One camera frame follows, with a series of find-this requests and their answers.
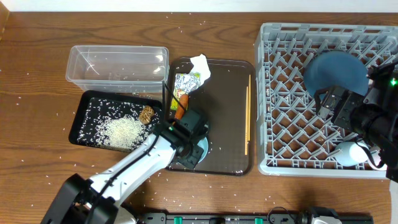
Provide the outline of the dark blue plate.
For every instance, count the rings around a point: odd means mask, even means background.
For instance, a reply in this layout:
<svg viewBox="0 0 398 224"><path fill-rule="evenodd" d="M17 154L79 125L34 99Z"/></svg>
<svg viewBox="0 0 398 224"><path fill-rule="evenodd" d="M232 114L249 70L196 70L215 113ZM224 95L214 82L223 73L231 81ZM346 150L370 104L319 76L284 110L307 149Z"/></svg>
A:
<svg viewBox="0 0 398 224"><path fill-rule="evenodd" d="M331 51L317 56L305 67L303 81L311 96L334 85L364 96L368 92L367 73L368 69L355 56Z"/></svg>

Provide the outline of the small blue cup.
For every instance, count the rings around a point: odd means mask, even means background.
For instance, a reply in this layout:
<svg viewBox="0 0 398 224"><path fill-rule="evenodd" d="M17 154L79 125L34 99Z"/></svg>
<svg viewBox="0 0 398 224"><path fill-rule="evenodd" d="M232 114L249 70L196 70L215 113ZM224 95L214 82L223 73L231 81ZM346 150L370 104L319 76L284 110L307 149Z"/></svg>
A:
<svg viewBox="0 0 398 224"><path fill-rule="evenodd" d="M336 146L337 153L333 157L344 167L355 166L368 159L363 148L369 149L363 142L341 142Z"/></svg>

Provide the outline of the orange carrot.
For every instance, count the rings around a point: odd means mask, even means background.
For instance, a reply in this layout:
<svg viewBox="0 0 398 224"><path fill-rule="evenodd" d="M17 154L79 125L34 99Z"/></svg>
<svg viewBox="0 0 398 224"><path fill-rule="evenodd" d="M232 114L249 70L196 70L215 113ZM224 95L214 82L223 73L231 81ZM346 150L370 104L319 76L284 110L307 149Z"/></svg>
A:
<svg viewBox="0 0 398 224"><path fill-rule="evenodd" d="M183 115L185 114L185 111L187 109L188 106L188 100L189 100L189 95L188 94L183 94L180 98L179 98L179 104L177 107L177 110L175 112L175 119L182 119Z"/></svg>

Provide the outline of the brown food scrap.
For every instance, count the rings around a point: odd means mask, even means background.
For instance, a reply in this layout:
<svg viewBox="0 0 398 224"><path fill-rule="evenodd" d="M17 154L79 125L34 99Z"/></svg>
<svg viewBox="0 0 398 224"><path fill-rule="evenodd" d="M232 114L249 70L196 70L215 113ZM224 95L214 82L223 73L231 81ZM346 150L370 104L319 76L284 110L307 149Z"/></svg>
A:
<svg viewBox="0 0 398 224"><path fill-rule="evenodd" d="M152 117L155 115L155 111L150 106L145 106L139 115L139 121L142 124L149 124Z"/></svg>

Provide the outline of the foil snack wrapper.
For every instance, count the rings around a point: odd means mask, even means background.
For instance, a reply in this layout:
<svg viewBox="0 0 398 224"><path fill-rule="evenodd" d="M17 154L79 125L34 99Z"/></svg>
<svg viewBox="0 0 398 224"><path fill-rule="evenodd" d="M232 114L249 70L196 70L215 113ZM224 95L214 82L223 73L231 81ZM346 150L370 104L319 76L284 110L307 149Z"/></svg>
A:
<svg viewBox="0 0 398 224"><path fill-rule="evenodd" d="M199 73L177 73L175 75L174 90L170 109L177 110L180 104L183 103L183 95L189 95L190 92L198 89L200 85L201 82Z"/></svg>

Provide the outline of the wooden chopstick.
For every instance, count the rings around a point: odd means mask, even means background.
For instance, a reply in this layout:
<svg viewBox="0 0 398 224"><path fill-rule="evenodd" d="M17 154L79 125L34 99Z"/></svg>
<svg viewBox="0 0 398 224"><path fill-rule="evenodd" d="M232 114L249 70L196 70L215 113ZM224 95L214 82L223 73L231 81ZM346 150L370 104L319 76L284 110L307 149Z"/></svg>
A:
<svg viewBox="0 0 398 224"><path fill-rule="evenodd" d="M246 101L245 101L245 142L244 142L244 155L248 154L248 111L249 111L249 89L246 87Z"/></svg>
<svg viewBox="0 0 398 224"><path fill-rule="evenodd" d="M248 77L248 86L247 86L247 134L248 134L248 142L251 140L251 74Z"/></svg>

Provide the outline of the white napkin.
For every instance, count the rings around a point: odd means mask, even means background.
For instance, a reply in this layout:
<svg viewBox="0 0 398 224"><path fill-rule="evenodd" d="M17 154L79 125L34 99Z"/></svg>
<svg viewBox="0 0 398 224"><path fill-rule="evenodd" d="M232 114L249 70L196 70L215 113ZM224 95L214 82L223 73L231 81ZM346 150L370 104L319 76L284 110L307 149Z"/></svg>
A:
<svg viewBox="0 0 398 224"><path fill-rule="evenodd" d="M191 72L198 73L200 75L200 85L211 77L210 68L208 66L207 58L205 55L200 54L199 56L192 57L190 62L193 65Z"/></svg>

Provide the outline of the light blue rice bowl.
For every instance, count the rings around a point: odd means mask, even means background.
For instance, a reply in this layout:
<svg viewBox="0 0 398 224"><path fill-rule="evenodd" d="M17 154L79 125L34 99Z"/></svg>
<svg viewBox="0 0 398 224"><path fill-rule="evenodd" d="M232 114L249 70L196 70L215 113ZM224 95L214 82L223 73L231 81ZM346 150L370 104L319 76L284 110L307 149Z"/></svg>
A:
<svg viewBox="0 0 398 224"><path fill-rule="evenodd" d="M203 138L202 140L200 140L200 141L198 142L197 146L199 146L200 148L203 149L203 153L202 153L202 155L201 155L201 158L200 158L200 160L198 161L198 162L200 163L202 160L204 160L205 156L206 156L207 153L208 153L208 138L205 137L205 138Z"/></svg>

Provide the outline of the pink cup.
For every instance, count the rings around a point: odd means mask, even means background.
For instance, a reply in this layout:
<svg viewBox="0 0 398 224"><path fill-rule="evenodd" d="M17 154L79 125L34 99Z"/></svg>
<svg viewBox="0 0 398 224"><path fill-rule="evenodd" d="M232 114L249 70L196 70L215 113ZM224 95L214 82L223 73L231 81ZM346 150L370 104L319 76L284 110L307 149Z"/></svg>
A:
<svg viewBox="0 0 398 224"><path fill-rule="evenodd" d="M378 170L378 171L386 171L387 170L387 166L384 164L382 167L377 168L377 166L379 165L379 163L381 162L381 158L379 156L379 152L378 151L373 151L371 152L371 155L373 157L373 163L371 162L370 159L368 159L368 164L371 166L371 168L373 170Z"/></svg>

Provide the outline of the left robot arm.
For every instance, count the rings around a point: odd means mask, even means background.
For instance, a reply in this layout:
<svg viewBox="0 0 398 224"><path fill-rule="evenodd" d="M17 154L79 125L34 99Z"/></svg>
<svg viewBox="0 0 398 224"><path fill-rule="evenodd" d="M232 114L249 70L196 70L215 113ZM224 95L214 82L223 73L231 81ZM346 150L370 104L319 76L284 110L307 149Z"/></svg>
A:
<svg viewBox="0 0 398 224"><path fill-rule="evenodd" d="M198 164L204 152L198 143L209 127L207 117L194 109L182 119L156 124L142 145L114 166L89 179L69 177L42 223L114 223L125 199L174 159L188 169Z"/></svg>

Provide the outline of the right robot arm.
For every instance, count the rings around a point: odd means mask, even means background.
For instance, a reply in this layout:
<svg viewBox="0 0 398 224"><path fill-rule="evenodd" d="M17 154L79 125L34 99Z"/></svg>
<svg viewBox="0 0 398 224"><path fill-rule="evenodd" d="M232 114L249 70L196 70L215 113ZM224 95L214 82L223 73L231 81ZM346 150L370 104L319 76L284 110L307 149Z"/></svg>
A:
<svg viewBox="0 0 398 224"><path fill-rule="evenodd" d="M314 94L316 114L343 129L359 134L380 148L386 177L397 182L397 61L370 68L373 85L363 96L334 85Z"/></svg>

